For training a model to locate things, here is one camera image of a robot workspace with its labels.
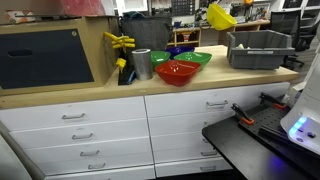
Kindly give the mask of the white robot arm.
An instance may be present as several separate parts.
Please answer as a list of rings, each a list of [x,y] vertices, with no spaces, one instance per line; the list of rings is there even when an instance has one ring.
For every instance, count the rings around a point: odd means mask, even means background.
[[[320,154],[320,45],[304,84],[301,95],[280,125],[291,142]]]

